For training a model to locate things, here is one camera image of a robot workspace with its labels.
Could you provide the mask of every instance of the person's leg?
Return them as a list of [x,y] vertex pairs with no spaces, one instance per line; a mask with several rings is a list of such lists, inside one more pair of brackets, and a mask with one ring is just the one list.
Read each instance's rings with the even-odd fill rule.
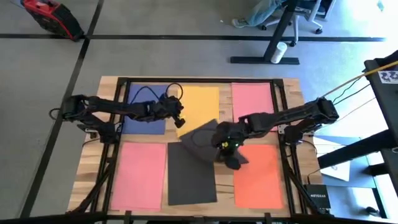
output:
[[286,0],[261,0],[256,6],[254,6],[250,15],[246,16],[244,19],[233,19],[232,25],[237,28],[257,26],[272,15],[272,13],[274,13],[284,1]]

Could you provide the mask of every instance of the yellow cable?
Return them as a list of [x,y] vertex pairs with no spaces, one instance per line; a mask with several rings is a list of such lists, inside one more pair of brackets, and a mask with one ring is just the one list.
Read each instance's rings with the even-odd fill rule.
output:
[[381,66],[380,68],[376,68],[376,69],[371,70],[370,72],[366,72],[366,73],[364,73],[364,74],[362,74],[362,75],[358,75],[357,77],[354,77],[354,78],[348,80],[347,82],[341,84],[340,86],[338,86],[338,87],[336,87],[336,88],[330,90],[329,92],[325,93],[322,97],[325,97],[325,96],[329,95],[330,93],[333,93],[334,91],[340,89],[341,87],[343,87],[343,86],[349,84],[350,82],[352,82],[352,81],[354,81],[354,80],[356,80],[356,79],[358,79],[358,78],[364,77],[364,76],[366,76],[366,75],[371,75],[371,74],[373,74],[373,73],[375,73],[375,72],[378,72],[378,71],[381,71],[381,70],[383,70],[383,69],[392,67],[392,66],[394,66],[394,65],[398,65],[398,61],[392,62],[392,63],[390,63],[390,64],[388,64],[388,65],[385,65],[385,66]]

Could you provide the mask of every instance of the wooden board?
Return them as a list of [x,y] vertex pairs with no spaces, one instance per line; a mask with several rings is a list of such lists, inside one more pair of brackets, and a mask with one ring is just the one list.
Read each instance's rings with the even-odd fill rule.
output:
[[[116,82],[118,77],[102,77],[98,96],[108,100],[113,100],[114,92],[116,89]],[[140,84],[165,84],[165,83],[140,83]],[[232,121],[232,99],[231,99],[231,86],[229,83],[181,83],[182,85],[204,85],[204,86],[218,86],[220,88],[220,122]],[[300,91],[300,83],[298,79],[284,79],[285,92],[289,108],[302,105],[303,96]],[[177,86],[170,88],[170,94],[177,93]],[[96,113],[96,115],[105,121],[109,119],[107,113]],[[172,119],[166,120],[166,132],[164,135],[141,135],[141,134],[123,134],[122,141],[131,142],[175,142],[179,141],[176,134],[176,127]],[[250,139],[245,141],[245,144],[272,144],[278,146],[277,134],[269,133],[261,139]],[[86,197],[92,186],[95,184],[98,167],[100,163],[103,145],[97,142],[86,144],[82,150],[81,159],[76,173],[75,183],[70,197],[68,210],[76,208],[80,202]],[[306,181],[307,175],[319,169],[315,150],[310,144],[302,144],[297,147],[300,171],[302,180]],[[168,205],[167,196],[167,168],[165,171],[164,191],[162,198],[162,210],[160,212],[133,212],[133,215],[185,215],[185,216],[214,216],[214,217],[263,217],[264,213],[271,213],[272,217],[289,217],[289,209],[287,206],[287,197],[285,193],[285,183],[282,172],[282,164],[279,157],[279,173],[280,181],[282,183],[282,191],[284,193],[284,208],[278,210],[270,209],[248,209],[237,208],[234,204],[234,187],[233,187],[233,171],[228,169],[223,164],[215,164],[215,178],[217,199],[216,203],[203,203],[196,205]],[[321,184],[322,178],[320,172],[311,175],[313,184]],[[299,209],[299,200],[297,190],[294,189],[295,208]],[[97,210],[101,210],[104,193],[100,193],[99,205]],[[109,214],[124,215],[125,211],[110,210]]]

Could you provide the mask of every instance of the jeans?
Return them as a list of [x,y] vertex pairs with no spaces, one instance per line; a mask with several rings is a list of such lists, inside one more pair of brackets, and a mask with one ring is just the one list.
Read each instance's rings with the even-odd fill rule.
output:
[[262,24],[275,10],[282,5],[286,0],[261,0],[251,10],[250,15],[246,16],[245,20],[249,26],[257,26]]

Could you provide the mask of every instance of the colored paper sheet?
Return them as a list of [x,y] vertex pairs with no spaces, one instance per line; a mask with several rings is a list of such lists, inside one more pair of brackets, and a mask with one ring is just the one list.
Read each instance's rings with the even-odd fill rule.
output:
[[274,112],[270,83],[232,83],[231,87],[234,122],[251,113]]
[[[211,145],[211,138],[216,131],[217,125],[217,120],[213,119],[199,128],[184,134],[180,137],[182,144],[199,159],[213,163],[216,160],[218,149]],[[238,150],[234,152],[234,157],[238,159],[240,164],[248,163]]]
[[168,147],[169,205],[217,202],[213,163],[203,162],[180,142]]
[[159,211],[165,163],[165,144],[123,143],[111,208]]
[[[145,85],[132,84],[130,87],[128,102],[130,103],[137,92]],[[146,85],[151,88],[157,96],[161,96],[166,91],[167,85]],[[144,88],[138,94],[133,103],[154,100],[156,96],[149,89]],[[123,134],[164,134],[166,129],[166,121],[158,120],[153,122],[133,121],[126,117],[123,125]]]
[[178,137],[212,119],[218,120],[220,105],[218,87],[184,85],[182,88],[181,103],[184,109],[181,116],[185,119],[185,124],[177,129]]
[[234,171],[235,205],[239,208],[283,208],[277,148],[245,145],[239,149],[249,163]]

